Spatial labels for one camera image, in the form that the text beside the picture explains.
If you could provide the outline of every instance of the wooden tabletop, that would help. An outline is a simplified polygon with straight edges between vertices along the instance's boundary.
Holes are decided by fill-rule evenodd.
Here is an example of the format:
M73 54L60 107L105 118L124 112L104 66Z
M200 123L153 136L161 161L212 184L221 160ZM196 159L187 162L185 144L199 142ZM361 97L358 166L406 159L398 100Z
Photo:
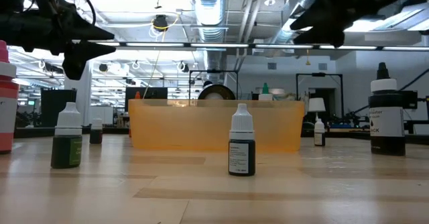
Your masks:
M79 168L52 170L51 138L17 139L0 156L0 223L429 223L426 146L407 145L404 158L306 138L234 177L226 153L145 152L126 135L87 142Z

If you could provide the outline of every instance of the ceiling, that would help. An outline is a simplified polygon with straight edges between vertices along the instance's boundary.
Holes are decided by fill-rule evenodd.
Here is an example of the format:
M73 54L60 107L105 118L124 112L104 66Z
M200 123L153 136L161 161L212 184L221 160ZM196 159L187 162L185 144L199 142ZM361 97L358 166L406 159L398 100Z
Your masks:
M88 3L85 0L67 0L76 4L79 14L88 21L92 20L92 14ZM90 0L97 12L97 25L105 30L115 34L115 41L120 42L197 42L198 22L194 11L193 0ZM257 11L257 17L251 33L249 42L254 40L267 40L273 37L285 23L287 19L282 20L282 11L287 0L275 0L273 5L262 3L260 8L256 8L256 1L253 0L250 12ZM224 27L226 37L225 42L238 42L241 22L244 16L245 4L247 0L227 0ZM25 0L25 6L29 7L30 0ZM421 38L416 30L425 26L429 19L429 6L421 5L419 8L408 9L402 13L395 14L398 10L398 4L390 5L381 11L386 19L372 21L358 21L355 25L346 30L346 42L348 45L368 45L368 46L396 46L413 45L418 43ZM166 15L169 27L164 38L160 33L156 33L152 28L152 19L156 15ZM45 50L34 50L32 53L24 52L19 47L9 47L11 62L16 64L18 76L25 78L29 83L37 87L57 87L64 85L64 76L61 74L52 74L44 70L44 64L52 64L61 67L64 59L63 55L53 56ZM324 51L299 51L294 52L297 56L310 55L321 56L323 62L334 60L337 52ZM117 50L115 53L98 57L91 62L94 64L93 87L97 92L110 91L108 87L126 87L125 80L105 79L106 76L125 76L132 78L150 77L152 71L155 77L187 78L188 73L178 70L178 64L181 62L187 64L191 69L204 70L204 58L202 51L155 51L155 50ZM257 74L262 70L257 62L260 56L247 56L244 64L248 64L246 73ZM157 67L154 70L154 64L158 59ZM111 70L101 72L100 64L109 65ZM228 62L229 70L232 70L234 64ZM280 67L284 72L291 72L287 67ZM148 84L149 80L142 80L138 83L141 86ZM149 83L151 86L162 86L160 80L153 80ZM177 87L185 89L187 80L167 80L164 86L172 88L173 92L178 93ZM200 89L202 81L196 82L196 89ZM186 97L186 93L176 95L178 98Z

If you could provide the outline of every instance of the black metal frame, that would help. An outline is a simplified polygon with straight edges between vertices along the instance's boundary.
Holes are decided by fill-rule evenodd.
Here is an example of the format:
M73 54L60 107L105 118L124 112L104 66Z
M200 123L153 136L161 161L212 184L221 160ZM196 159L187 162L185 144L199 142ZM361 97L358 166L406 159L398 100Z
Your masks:
M238 70L190 70L189 71L189 100L190 100L190 82L192 80L192 73L194 72L206 72L206 73L213 73L213 74L220 74L220 73L228 73L228 72L234 72L235 76L236 76L236 82L235 82L235 99L238 100L238 95L239 95L239 71Z
M313 76L313 77L325 77L325 76L338 76L340 78L340 88L341 88L341 117L344 117L344 95L343 95L343 74L328 74L328 73L297 73L295 76L296 82L296 100L299 96L299 86L298 86L298 77L299 76Z

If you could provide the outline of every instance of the orange translucent container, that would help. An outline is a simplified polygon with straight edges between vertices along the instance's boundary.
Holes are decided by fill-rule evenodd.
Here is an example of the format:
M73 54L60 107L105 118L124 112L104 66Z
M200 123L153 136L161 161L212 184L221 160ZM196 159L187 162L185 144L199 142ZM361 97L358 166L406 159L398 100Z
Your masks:
M226 152L239 103L253 116L257 152L300 149L303 102L165 99L129 100L133 147Z

